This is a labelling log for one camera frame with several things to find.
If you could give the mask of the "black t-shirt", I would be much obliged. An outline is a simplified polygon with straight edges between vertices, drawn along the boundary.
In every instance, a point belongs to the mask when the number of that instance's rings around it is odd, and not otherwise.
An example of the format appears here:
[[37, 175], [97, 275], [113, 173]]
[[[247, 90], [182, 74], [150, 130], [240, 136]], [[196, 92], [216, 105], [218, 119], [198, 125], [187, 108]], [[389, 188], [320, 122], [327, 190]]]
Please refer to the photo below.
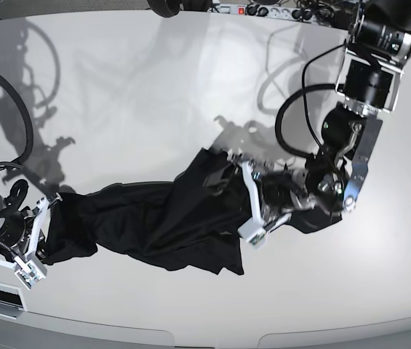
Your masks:
[[238, 233], [244, 223], [211, 196], [207, 176], [228, 163], [224, 151], [201, 149], [171, 182], [113, 184], [87, 195], [63, 193], [52, 210], [45, 265], [91, 257], [99, 248], [177, 271], [188, 266], [244, 274]]

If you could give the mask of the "white power strip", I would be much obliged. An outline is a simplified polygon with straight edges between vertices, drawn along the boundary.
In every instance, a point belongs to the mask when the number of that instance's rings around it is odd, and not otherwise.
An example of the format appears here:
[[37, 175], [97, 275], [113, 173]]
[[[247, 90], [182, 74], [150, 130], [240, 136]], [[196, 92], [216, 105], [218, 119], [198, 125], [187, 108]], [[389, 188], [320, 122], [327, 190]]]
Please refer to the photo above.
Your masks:
[[213, 1], [211, 7], [207, 11], [209, 13], [223, 15], [241, 15], [319, 24], [316, 15], [312, 15], [308, 10], [302, 12], [299, 8], [284, 7], [280, 4], [228, 4], [219, 1]]

